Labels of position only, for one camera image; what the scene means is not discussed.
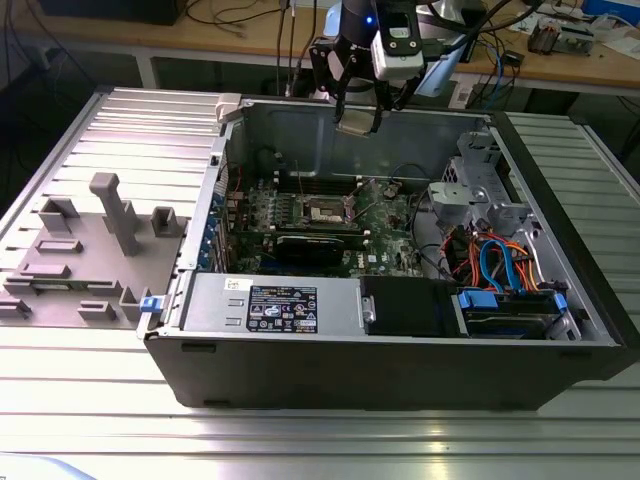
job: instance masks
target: metal bracket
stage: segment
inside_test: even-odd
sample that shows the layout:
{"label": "metal bracket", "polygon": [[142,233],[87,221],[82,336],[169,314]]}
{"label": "metal bracket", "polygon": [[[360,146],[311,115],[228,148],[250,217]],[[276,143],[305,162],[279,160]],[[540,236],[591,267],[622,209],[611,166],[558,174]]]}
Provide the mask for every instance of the metal bracket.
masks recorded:
{"label": "metal bracket", "polygon": [[364,323],[372,324],[376,321],[376,305],[373,296],[362,297],[362,320]]}

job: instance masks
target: wooden desk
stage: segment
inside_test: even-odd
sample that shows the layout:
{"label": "wooden desk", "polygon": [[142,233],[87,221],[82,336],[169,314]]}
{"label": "wooden desk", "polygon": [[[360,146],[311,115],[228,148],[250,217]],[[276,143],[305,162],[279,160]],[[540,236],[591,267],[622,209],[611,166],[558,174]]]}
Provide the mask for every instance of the wooden desk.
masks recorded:
{"label": "wooden desk", "polygon": [[[48,37],[25,10],[23,0],[16,0],[15,25],[20,35],[31,44],[53,46]],[[155,26],[128,22],[86,20],[64,17],[45,17],[35,0],[31,4],[40,12],[43,23],[70,49],[103,51],[133,55],[140,69],[143,85],[157,88],[158,82],[152,64],[154,57],[185,58],[234,63],[274,65],[276,56],[276,32],[278,14],[273,13],[246,22],[246,38],[224,32],[214,26],[203,25],[189,18],[181,18],[174,26]],[[240,0],[216,0],[217,9],[245,4]],[[231,12],[225,18],[234,19],[277,7],[277,0],[263,0],[258,5],[244,11]],[[513,17],[524,10],[520,0],[514,0],[496,16],[496,21]],[[204,0],[192,11],[198,18],[210,20],[208,0]],[[316,35],[321,35],[326,10],[319,10]],[[311,31],[312,11],[297,9],[294,37],[294,56],[298,56]],[[288,55],[290,17],[285,24],[282,55]],[[640,62],[619,54],[602,45],[596,45],[589,57],[567,54],[551,56],[535,55],[527,51],[527,36],[502,30],[500,37],[507,48],[525,54],[518,85],[531,88],[568,90],[585,93],[640,96]],[[477,48],[472,62],[459,64],[453,80],[459,83],[452,106],[466,89],[490,74],[493,64],[487,58],[484,48]]]}

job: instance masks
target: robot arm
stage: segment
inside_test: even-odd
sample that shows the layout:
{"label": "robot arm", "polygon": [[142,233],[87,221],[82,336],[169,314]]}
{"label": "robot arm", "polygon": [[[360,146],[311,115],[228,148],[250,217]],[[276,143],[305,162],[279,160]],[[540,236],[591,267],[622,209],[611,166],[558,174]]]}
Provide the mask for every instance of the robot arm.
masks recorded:
{"label": "robot arm", "polygon": [[[401,110],[416,91],[438,95],[460,59],[463,47],[510,0],[501,0],[488,12],[481,11],[472,25],[443,18],[446,15],[440,15],[433,1],[342,1],[337,37],[334,40],[318,38],[310,47],[316,86],[335,102],[336,123],[343,119],[347,94],[355,83],[361,86],[364,82],[375,93],[376,110],[369,132],[378,130],[384,111]],[[459,14],[465,1],[437,3],[443,14]],[[528,16],[541,1],[537,0],[514,20]],[[418,11],[419,5],[426,8]],[[401,87],[392,89],[390,82]]]}

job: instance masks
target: wire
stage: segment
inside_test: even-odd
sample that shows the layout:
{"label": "wire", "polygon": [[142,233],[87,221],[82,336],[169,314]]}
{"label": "wire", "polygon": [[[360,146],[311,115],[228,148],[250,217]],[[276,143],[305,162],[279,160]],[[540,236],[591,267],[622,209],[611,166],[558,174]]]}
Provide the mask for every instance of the wire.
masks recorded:
{"label": "wire", "polygon": [[629,100],[628,98],[625,98],[625,97],[616,97],[616,98],[620,102],[620,105],[622,105],[628,112],[630,112],[632,115],[634,115],[636,117],[640,116],[640,112],[636,112],[635,110],[633,110],[629,105],[627,105],[626,102],[630,103],[635,108],[640,108],[640,105],[632,102],[631,100]]}
{"label": "wire", "polygon": [[296,7],[295,3],[291,7],[291,33],[289,34],[289,66],[287,69],[287,87],[285,88],[285,97],[290,97],[293,92],[291,81],[293,80],[293,70],[291,69],[291,63],[293,62],[293,35],[296,29]]}
{"label": "wire", "polygon": [[244,17],[244,18],[238,18],[236,20],[229,20],[224,22],[216,22],[216,21],[210,22],[208,20],[202,20],[201,18],[195,17],[191,13],[191,9],[196,5],[198,5],[200,2],[202,2],[202,0],[195,0],[191,5],[189,5],[185,10],[185,15],[189,17],[191,20],[193,20],[194,22],[202,23],[203,25],[233,25],[236,23],[247,22],[249,20],[253,20],[254,18],[262,17],[264,15],[269,15],[271,13],[276,13],[280,11],[279,8],[274,8],[273,10],[267,10],[265,12],[256,13],[255,15],[251,15],[249,17]]}
{"label": "wire", "polygon": [[485,244],[482,246],[482,249],[480,250],[480,260],[479,260],[480,271],[482,272],[482,276],[491,285],[493,285],[499,293],[503,292],[502,286],[498,282],[496,282],[493,278],[491,278],[491,275],[489,275],[489,271],[487,269],[487,253],[489,252],[489,247],[491,247],[492,245],[498,245],[502,250],[502,254],[504,256],[504,266],[507,272],[507,280],[509,281],[509,285],[511,286],[512,290],[516,292],[519,291],[521,289],[521,285],[520,285],[520,282],[518,281],[518,278],[513,272],[513,263],[511,261],[511,253],[507,249],[507,245],[500,240],[491,239],[488,242],[485,242]]}
{"label": "wire", "polygon": [[416,217],[418,216],[418,211],[420,209],[420,204],[422,203],[424,198],[427,196],[428,192],[429,192],[429,189],[424,189],[423,192],[420,194],[420,197],[418,198],[418,202],[416,203],[416,206],[415,206],[415,208],[413,210],[413,214],[411,215],[411,221],[410,221],[410,226],[409,226],[409,231],[411,233],[411,240],[413,241],[414,248],[416,248],[416,250],[418,251],[418,254],[420,255],[420,257],[424,261],[426,261],[429,265],[431,265],[433,268],[435,268],[436,271],[440,275],[442,275],[444,278],[446,278],[447,280],[451,280],[452,282],[458,283],[458,281],[455,278],[453,278],[449,272],[447,272],[444,268],[439,267],[436,264],[436,262],[434,262],[429,257],[427,257],[422,252],[422,250],[418,247],[418,242],[416,240],[416,230],[415,230]]}
{"label": "wire", "polygon": [[282,27],[286,10],[280,10],[280,22],[278,23],[278,36],[276,40],[276,96],[280,96],[280,42],[282,41]]}
{"label": "wire", "polygon": [[293,84],[291,85],[291,90],[295,90],[296,83],[298,78],[300,77],[300,72],[302,71],[302,59],[304,58],[307,50],[311,46],[311,42],[313,42],[314,37],[316,36],[316,22],[318,19],[318,0],[313,0],[313,17],[311,20],[311,34],[307,39],[307,43],[304,44],[302,48],[302,52],[300,52],[300,56],[298,57],[298,62],[296,63],[296,70],[293,74]]}
{"label": "wire", "polygon": [[40,20],[40,18],[38,17],[38,15],[36,15],[35,10],[33,9],[33,6],[31,5],[31,1],[30,0],[25,0],[24,2],[27,5],[27,8],[29,9],[29,12],[31,12],[31,15],[33,16],[33,19],[36,21],[36,23],[40,26],[40,28],[42,29],[42,31],[44,33],[47,34],[47,36],[49,38],[51,38],[51,40],[53,40],[53,42],[58,46],[58,48],[60,48],[60,50],[62,50],[65,54],[67,54],[67,56],[69,57],[69,59],[73,62],[73,64],[76,66],[76,68],[78,69],[78,71],[80,73],[82,73],[82,75],[87,79],[87,81],[95,88],[96,87],[96,82],[93,80],[93,78],[91,78],[91,75],[89,75],[87,73],[87,71],[82,68],[82,65],[80,65],[78,63],[78,61],[73,57],[73,55],[71,55],[71,53],[69,53],[69,50],[67,50],[61,43],[60,41],[55,37],[55,35],[53,35],[53,33],[51,33],[49,31],[49,29],[44,25],[44,23],[42,23],[42,20]]}
{"label": "wire", "polygon": [[[223,13],[236,11],[236,10],[247,10],[253,7],[256,3],[258,3],[258,1],[259,0],[253,0],[253,2],[247,5],[246,7],[225,8],[218,12],[214,9],[216,0],[209,0],[209,9],[211,10],[211,15],[213,16],[214,22],[223,22],[224,20],[220,18],[220,15],[222,15]],[[223,32],[230,33],[231,35],[235,35],[238,38],[246,38],[246,35],[242,31],[239,31],[244,28],[244,25],[242,23],[234,23],[232,25],[214,25],[214,27],[216,27],[218,30],[221,30]]]}
{"label": "wire", "polygon": [[458,272],[462,269],[462,267],[464,267],[465,265],[468,265],[468,264],[469,264],[469,259],[465,260],[465,261],[464,261],[464,262],[462,262],[460,265],[458,265],[458,266],[453,270],[453,272],[451,272],[451,275],[455,275],[456,273],[458,273]]}
{"label": "wire", "polygon": [[478,23],[474,27],[469,29],[469,31],[466,34],[464,34],[455,43],[453,43],[453,44],[449,45],[448,47],[446,47],[445,50],[444,50],[444,53],[448,54],[448,53],[455,52],[456,50],[458,50],[462,46],[466,45],[470,40],[475,38],[475,36],[478,35],[479,33],[494,32],[496,30],[500,30],[502,28],[509,27],[511,25],[514,25],[514,24],[524,20],[529,15],[531,15],[533,12],[535,12],[540,7],[540,5],[542,5],[544,0],[537,0],[522,15],[518,15],[517,17],[515,17],[515,18],[513,18],[511,20],[508,20],[508,21],[503,22],[503,23],[499,23],[498,25],[493,25],[493,26],[484,27],[484,28],[482,27],[485,23],[487,23],[489,20],[491,20],[491,18],[498,12],[498,10],[500,10],[502,7],[504,7],[510,1],[511,0],[500,0],[500,2],[498,2],[496,5],[494,5],[494,7],[491,8],[491,10],[489,10],[484,15],[484,17],[482,17],[480,19],[480,21],[478,21]]}
{"label": "wire", "polygon": [[234,195],[238,193],[238,190],[240,190],[241,183],[242,183],[242,165],[238,166],[238,183],[236,183],[236,188],[233,190]]}
{"label": "wire", "polygon": [[610,13],[605,13],[605,14],[599,15],[599,17],[608,17],[608,18],[613,18],[614,20],[617,20],[617,21],[618,21],[618,22],[620,22],[620,23],[624,23],[625,25],[628,25],[628,26],[630,26],[630,27],[632,27],[632,28],[637,28],[638,30],[640,30],[640,26],[638,26],[638,25],[634,25],[634,24],[633,24],[633,23],[631,23],[630,21],[625,20],[624,18],[619,17],[619,16],[617,16],[617,15],[612,15],[612,14],[610,14]]}
{"label": "wire", "polygon": [[538,285],[535,281],[535,278],[533,276],[533,261],[529,260],[529,279],[531,280],[531,287],[533,287],[533,289],[536,292],[539,292],[540,289],[538,288]]}
{"label": "wire", "polygon": [[389,175],[389,181],[393,182],[394,181],[393,177],[396,175],[396,173],[398,173],[398,171],[401,168],[404,168],[404,167],[413,167],[416,170],[419,170],[420,173],[422,173],[422,176],[424,177],[425,180],[431,181],[424,167],[419,163],[413,163],[413,162],[401,163],[400,165],[397,165],[396,168],[394,168],[393,171],[391,172],[391,175]]}
{"label": "wire", "polygon": [[496,81],[496,88],[494,88],[493,92],[491,92],[491,96],[489,97],[489,102],[483,108],[483,110],[488,110],[489,107],[493,105],[493,102],[495,102],[496,94],[498,93],[498,90],[500,90],[500,86],[501,86],[500,81],[502,80],[502,74],[503,74],[502,60],[500,59],[500,54],[498,53],[498,50],[494,48],[493,45],[485,42],[478,42],[478,43],[480,43],[481,45],[484,45],[486,48],[488,48],[493,52],[493,54],[496,56],[496,64],[498,69],[498,80]]}

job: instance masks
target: metal table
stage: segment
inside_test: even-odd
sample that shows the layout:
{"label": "metal table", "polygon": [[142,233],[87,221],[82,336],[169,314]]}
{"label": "metal table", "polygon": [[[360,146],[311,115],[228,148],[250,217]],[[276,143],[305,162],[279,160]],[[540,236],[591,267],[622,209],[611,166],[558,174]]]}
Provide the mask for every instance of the metal table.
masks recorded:
{"label": "metal table", "polygon": [[[118,173],[137,212],[160,201],[190,215],[209,155],[193,145],[213,144],[216,100],[158,90],[94,95],[0,221],[0,275],[33,241],[41,225],[33,211],[47,195],[100,211],[88,191],[97,170]],[[537,142],[529,148],[542,149],[539,165],[553,158],[548,136],[528,137]],[[582,171],[599,168],[598,158],[583,159]],[[637,227],[637,211],[626,213]],[[628,310],[638,298],[638,273],[631,275],[636,283],[617,289],[635,295]],[[0,391],[0,451],[54,456],[101,480],[589,480],[633,478],[640,469],[640,365],[579,384],[536,413],[192,410],[176,402],[133,331],[5,327]]]}

